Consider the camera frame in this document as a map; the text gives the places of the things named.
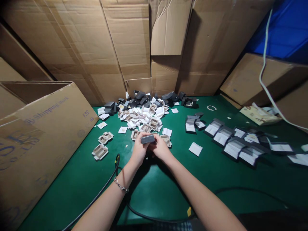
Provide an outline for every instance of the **hand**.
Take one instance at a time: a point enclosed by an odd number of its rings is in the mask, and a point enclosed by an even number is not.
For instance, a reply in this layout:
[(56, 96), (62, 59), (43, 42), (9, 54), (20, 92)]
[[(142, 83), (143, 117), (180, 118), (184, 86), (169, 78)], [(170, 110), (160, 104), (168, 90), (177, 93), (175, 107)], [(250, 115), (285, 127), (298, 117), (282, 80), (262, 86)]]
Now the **hand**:
[(145, 157), (145, 153), (147, 151), (147, 148), (150, 143), (142, 144), (141, 138), (147, 135), (150, 135), (151, 133), (141, 132), (139, 133), (137, 139), (135, 140), (134, 150), (131, 157), (131, 160), (133, 163), (137, 164), (137, 167), (139, 168), (143, 162), (143, 159)]
[(170, 152), (166, 142), (159, 135), (154, 134), (154, 137), (157, 143), (150, 144), (149, 149), (166, 164), (168, 161), (172, 160), (174, 156)]

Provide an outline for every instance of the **silver bracelet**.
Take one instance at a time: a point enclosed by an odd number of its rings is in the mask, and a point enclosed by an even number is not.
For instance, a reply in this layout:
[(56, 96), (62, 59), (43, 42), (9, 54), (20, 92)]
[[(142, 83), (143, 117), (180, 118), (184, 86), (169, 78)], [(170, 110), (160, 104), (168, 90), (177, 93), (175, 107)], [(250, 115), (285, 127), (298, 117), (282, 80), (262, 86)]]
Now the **silver bracelet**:
[(117, 184), (117, 186), (119, 186), (119, 188), (120, 188), (122, 191), (125, 191), (125, 193), (128, 193), (128, 192), (129, 192), (129, 189), (124, 188), (122, 185), (120, 185), (120, 184), (118, 183), (118, 179), (117, 179), (117, 178), (114, 178), (113, 181)]

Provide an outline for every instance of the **white cable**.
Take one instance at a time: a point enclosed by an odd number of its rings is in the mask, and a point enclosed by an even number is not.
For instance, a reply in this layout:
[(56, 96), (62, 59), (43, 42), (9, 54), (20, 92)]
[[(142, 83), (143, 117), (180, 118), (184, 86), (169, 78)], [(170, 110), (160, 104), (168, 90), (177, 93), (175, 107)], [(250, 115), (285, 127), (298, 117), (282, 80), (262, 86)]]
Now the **white cable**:
[(279, 115), (284, 119), (284, 121), (286, 121), (287, 123), (291, 124), (291, 125), (294, 125), (298, 128), (302, 128), (302, 129), (306, 129), (308, 130), (308, 128), (305, 128), (305, 127), (301, 127), (299, 125), (296, 125), (296, 124), (293, 124), (291, 122), (289, 122), (285, 117), (284, 115), (282, 114), (282, 112), (279, 110), (279, 108), (277, 107), (276, 103), (274, 102), (272, 96), (270, 95), (269, 91), (267, 90), (266, 86), (264, 85), (264, 83), (262, 82), (262, 75), (263, 75), (263, 72), (264, 72), (264, 69), (265, 69), (265, 66), (266, 66), (266, 49), (267, 49), (267, 42), (268, 42), (268, 39), (269, 39), (269, 25), (270, 25), (270, 18), (272, 16), (272, 12), (273, 12), (273, 8), (270, 10), (270, 13), (269, 13), (269, 19), (267, 20), (267, 24), (266, 24), (266, 30), (265, 30), (265, 45), (264, 45), (264, 52), (263, 52), (263, 67), (262, 67), (262, 70), (260, 72), (260, 76), (259, 76), (259, 81), (260, 81), (260, 84), (261, 86), (263, 87), (264, 91), (266, 92), (269, 100), (271, 101), (272, 105), (274, 106), (274, 108), (278, 111)]

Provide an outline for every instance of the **forearm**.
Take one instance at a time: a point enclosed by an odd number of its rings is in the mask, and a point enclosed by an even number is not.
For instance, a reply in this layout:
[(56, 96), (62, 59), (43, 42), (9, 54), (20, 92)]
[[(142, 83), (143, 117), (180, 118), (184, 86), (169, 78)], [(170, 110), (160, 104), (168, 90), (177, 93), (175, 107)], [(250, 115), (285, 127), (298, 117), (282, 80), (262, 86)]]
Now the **forearm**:
[(246, 230), (216, 195), (173, 158), (166, 161), (166, 165), (207, 230)]
[[(137, 166), (134, 161), (129, 161), (116, 177), (118, 183), (125, 188), (129, 188), (138, 167), (139, 166)], [(125, 191), (122, 191), (114, 182), (112, 182), (104, 193), (80, 218), (73, 230), (109, 230), (124, 196)]]

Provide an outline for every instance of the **black cable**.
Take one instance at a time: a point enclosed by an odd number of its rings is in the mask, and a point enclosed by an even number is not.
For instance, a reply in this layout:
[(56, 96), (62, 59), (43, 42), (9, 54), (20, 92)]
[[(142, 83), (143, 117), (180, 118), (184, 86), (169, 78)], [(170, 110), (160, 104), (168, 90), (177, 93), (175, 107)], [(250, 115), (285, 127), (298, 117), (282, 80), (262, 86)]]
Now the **black cable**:
[(187, 218), (184, 218), (184, 219), (178, 219), (178, 220), (163, 220), (163, 219), (158, 219), (158, 218), (153, 218), (153, 217), (148, 217), (146, 215), (143, 215), (141, 213), (138, 213), (137, 211), (135, 211), (129, 203), (126, 204), (128, 206), (128, 208), (130, 209), (130, 211), (132, 211), (134, 214), (142, 217), (142, 218), (145, 218), (145, 219), (148, 219), (148, 220), (151, 220), (151, 221), (155, 221), (155, 222), (161, 222), (161, 223), (169, 223), (169, 224), (177, 224), (177, 223), (183, 223), (183, 222), (187, 222), (188, 220), (192, 219), (193, 217), (195, 217), (195, 214), (192, 214), (190, 215), (189, 217)]
[[(97, 194), (97, 196), (92, 200), (92, 202), (81, 212), (81, 214), (79, 214), (65, 229), (63, 229), (62, 231), (66, 231), (68, 230), (77, 220), (80, 219), (80, 217), (90, 208), (90, 206), (97, 200), (97, 198), (102, 194), (102, 192), (105, 190), (105, 188), (108, 186), (109, 182), (111, 181), (111, 179), (113, 178), (114, 174), (117, 173), (117, 170), (119, 168), (119, 164), (120, 164), (120, 155), (118, 154), (116, 156), (116, 159), (115, 159), (115, 170), (113, 171), (112, 175), (110, 176), (109, 180), (107, 181), (107, 183), (104, 185), (104, 187), (100, 190), (100, 192)], [(285, 201), (281, 200), (280, 198), (278, 197), (275, 197), (273, 195), (270, 195), (266, 192), (263, 192), (261, 190), (258, 190), (258, 189), (253, 189), (253, 188), (246, 188), (246, 187), (240, 187), (240, 186), (235, 186), (235, 187), (226, 187), (226, 188), (221, 188), (217, 191), (214, 192), (215, 195), (218, 195), (219, 193), (222, 193), (222, 192), (226, 192), (226, 191), (231, 191), (231, 190), (244, 190), (244, 191), (251, 191), (251, 192), (257, 192), (257, 193), (261, 193), (261, 194), (264, 194), (264, 195), (267, 195), (269, 196), (270, 198), (282, 203), (286, 208), (290, 208), (290, 207), (293, 207), (291, 204), (288, 204), (286, 203)], [(183, 222), (186, 222), (192, 218), (194, 218), (196, 215), (195, 214), (192, 214), (190, 215), (189, 217), (185, 218), (185, 219), (178, 219), (178, 220), (163, 220), (163, 219), (158, 219), (158, 218), (153, 218), (153, 217), (149, 217), (149, 216), (146, 216), (144, 214), (141, 214), (141, 213), (138, 213), (137, 211), (135, 211), (129, 204), (129, 202), (127, 202), (127, 206), (128, 208), (130, 209), (130, 211), (132, 211), (134, 214), (142, 217), (142, 218), (145, 218), (147, 220), (150, 220), (150, 221), (154, 221), (154, 222), (161, 222), (161, 223), (170, 223), (170, 224), (176, 224), (176, 223), (183, 223)]]
[(100, 192), (97, 194), (96, 197), (94, 197), (94, 199), (92, 200), (92, 202), (81, 212), (81, 214), (79, 214), (65, 229), (63, 229), (62, 231), (67, 231), (76, 221), (78, 221), (80, 219), (80, 217), (82, 217), (82, 215), (91, 207), (91, 205), (93, 205), (93, 203), (97, 200), (97, 198), (102, 194), (102, 192), (105, 190), (105, 188), (108, 186), (109, 182), (112, 180), (114, 174), (116, 173), (116, 171), (118, 170), (119, 164), (120, 164), (120, 155), (118, 154), (115, 158), (115, 170), (113, 171), (112, 175), (110, 176), (109, 180), (107, 181), (107, 183), (104, 185), (104, 187), (100, 190)]

